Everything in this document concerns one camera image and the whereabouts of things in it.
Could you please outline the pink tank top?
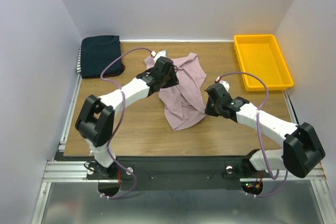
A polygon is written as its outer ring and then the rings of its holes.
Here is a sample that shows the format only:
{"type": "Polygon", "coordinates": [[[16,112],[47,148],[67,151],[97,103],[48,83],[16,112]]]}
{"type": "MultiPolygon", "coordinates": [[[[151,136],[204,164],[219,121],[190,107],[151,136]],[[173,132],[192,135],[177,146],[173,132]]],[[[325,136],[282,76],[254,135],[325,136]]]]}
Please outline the pink tank top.
{"type": "Polygon", "coordinates": [[[196,125],[205,117],[205,104],[201,87],[207,77],[198,55],[173,59],[179,84],[161,89],[159,98],[164,103],[164,114],[173,131],[180,131],[196,125]]]}

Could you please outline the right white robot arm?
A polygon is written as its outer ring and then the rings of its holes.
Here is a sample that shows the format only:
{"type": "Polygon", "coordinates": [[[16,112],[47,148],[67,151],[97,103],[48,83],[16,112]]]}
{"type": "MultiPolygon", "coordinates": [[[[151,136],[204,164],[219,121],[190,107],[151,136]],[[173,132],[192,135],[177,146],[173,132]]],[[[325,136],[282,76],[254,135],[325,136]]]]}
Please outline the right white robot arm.
{"type": "Polygon", "coordinates": [[[265,135],[281,147],[271,151],[261,147],[252,151],[241,165],[244,175],[253,177],[262,170],[287,170],[304,178],[325,158],[326,153],[311,124],[287,122],[242,97],[232,98],[225,81],[215,82],[205,91],[208,95],[207,115],[221,116],[255,129],[259,136],[265,135]]]}

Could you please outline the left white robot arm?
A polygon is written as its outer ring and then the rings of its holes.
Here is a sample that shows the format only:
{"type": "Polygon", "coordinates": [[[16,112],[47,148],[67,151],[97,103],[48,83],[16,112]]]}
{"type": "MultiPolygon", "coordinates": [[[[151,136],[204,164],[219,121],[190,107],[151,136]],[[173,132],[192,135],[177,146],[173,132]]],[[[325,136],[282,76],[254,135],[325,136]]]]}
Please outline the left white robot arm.
{"type": "Polygon", "coordinates": [[[160,56],[154,60],[153,67],[123,87],[100,97],[90,95],[85,99],[75,128],[88,143],[97,170],[104,178],[113,178],[118,172],[116,156],[109,148],[115,116],[124,113],[129,105],[177,84],[179,80],[173,61],[160,56]]]}

